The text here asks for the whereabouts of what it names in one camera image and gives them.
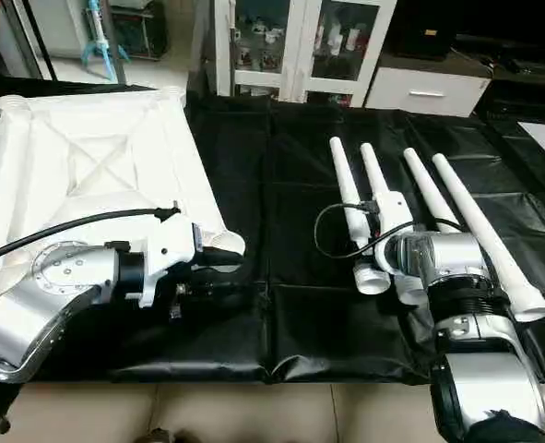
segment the cable connector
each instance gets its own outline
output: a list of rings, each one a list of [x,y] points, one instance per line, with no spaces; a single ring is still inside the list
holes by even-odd
[[[178,208],[156,208],[153,212],[153,215],[160,219],[160,222],[165,222],[168,220],[172,215],[179,214],[180,210]]]
[[[360,210],[367,214],[378,214],[380,212],[379,206],[374,200],[361,201],[358,206]]]

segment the black tarp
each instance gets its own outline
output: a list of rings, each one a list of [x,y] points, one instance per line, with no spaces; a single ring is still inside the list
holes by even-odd
[[[111,90],[122,88],[0,80],[0,96]],[[432,172],[430,157],[445,154],[545,295],[545,152],[515,122],[268,99],[190,100],[187,114],[223,218],[246,241],[245,264],[231,275],[196,275],[200,291],[182,299],[181,319],[134,304],[83,312],[39,378],[425,382],[428,313],[400,305],[393,291],[357,293],[351,262],[314,248],[316,214],[339,202],[332,136],[342,137],[363,197],[370,189],[358,147],[368,141],[389,186],[429,228],[402,151],[414,147]],[[343,249],[343,215],[328,218],[320,234],[326,247]],[[545,380],[545,319],[522,333]]]

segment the glass cabinet door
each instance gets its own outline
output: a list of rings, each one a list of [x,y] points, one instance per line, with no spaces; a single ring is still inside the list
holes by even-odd
[[[237,0],[233,36],[235,69],[282,72],[289,9],[290,0]]]
[[[324,1],[315,33],[314,78],[356,80],[378,6]]]
[[[307,4],[308,0],[214,2],[219,95],[291,99]]]
[[[297,102],[361,106],[396,0],[310,0]]]
[[[290,99],[305,3],[235,1],[231,30],[235,94]]]

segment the white cabinet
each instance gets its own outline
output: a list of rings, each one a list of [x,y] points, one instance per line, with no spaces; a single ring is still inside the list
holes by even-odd
[[[489,83],[488,78],[379,67],[366,107],[468,117]]]
[[[363,105],[397,0],[215,0],[217,93]]]

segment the white cylindrical rod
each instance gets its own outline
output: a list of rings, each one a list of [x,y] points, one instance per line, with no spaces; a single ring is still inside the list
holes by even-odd
[[[346,158],[342,142],[338,137],[329,139],[331,155],[334,158],[336,176],[338,178],[339,193],[344,203],[359,204],[361,202],[358,189],[354,183],[354,177]],[[371,236],[371,229],[366,216],[360,210],[345,208],[346,223],[350,231],[350,238],[357,247],[368,244]],[[378,294],[383,293],[391,285],[391,278],[386,272],[374,269],[368,262],[359,260],[354,266],[354,280],[356,287],[361,293]]]
[[[370,143],[362,143],[361,145],[362,160],[364,161],[364,167],[368,174],[368,181],[371,182],[371,188],[373,194],[377,192],[388,192],[389,186],[387,186],[383,171],[379,161],[376,160],[373,147]]]
[[[452,195],[458,209],[492,260],[502,289],[508,294],[515,319],[521,322],[534,321],[545,317],[545,299],[540,291],[532,286],[502,239],[469,194],[463,182],[450,166],[446,157],[436,154],[432,158],[446,188]]]
[[[428,209],[433,217],[437,219],[445,219],[451,222],[458,224],[458,220],[455,217],[453,211],[440,194],[440,190],[436,183],[430,177],[430,173],[423,165],[416,153],[415,149],[407,148],[403,151],[403,156],[405,157],[406,162],[413,174],[413,178],[420,187],[421,196],[428,205]],[[441,233],[457,233],[458,229],[453,228],[444,223],[436,223],[438,225],[438,230]]]
[[[393,277],[397,297],[403,305],[420,306],[428,303],[428,294],[423,289],[421,279],[410,275]]]
[[[338,137],[332,137],[329,139],[329,146],[331,147],[331,155],[334,158],[339,194],[342,196],[342,201],[357,205],[361,202],[361,198],[354,183],[354,177],[352,176],[342,141]],[[368,239],[371,236],[371,228],[368,225],[366,216],[362,211],[352,208],[345,208],[344,213],[346,214],[346,223],[350,230],[350,238],[356,243],[357,247],[363,247],[368,243]]]

